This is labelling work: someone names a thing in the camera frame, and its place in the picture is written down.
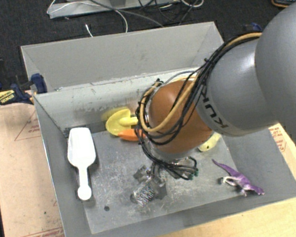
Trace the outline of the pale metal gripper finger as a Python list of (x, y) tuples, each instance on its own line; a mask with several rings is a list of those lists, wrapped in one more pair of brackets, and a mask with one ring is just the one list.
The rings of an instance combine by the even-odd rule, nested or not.
[(146, 206), (152, 200), (164, 198), (162, 181), (159, 178), (150, 178), (130, 195), (131, 202)]
[(142, 181), (142, 180), (146, 180), (149, 179), (150, 177), (150, 172), (149, 172), (149, 168), (146, 165), (142, 165), (137, 171), (136, 173), (133, 175), (134, 179), (137, 181)]

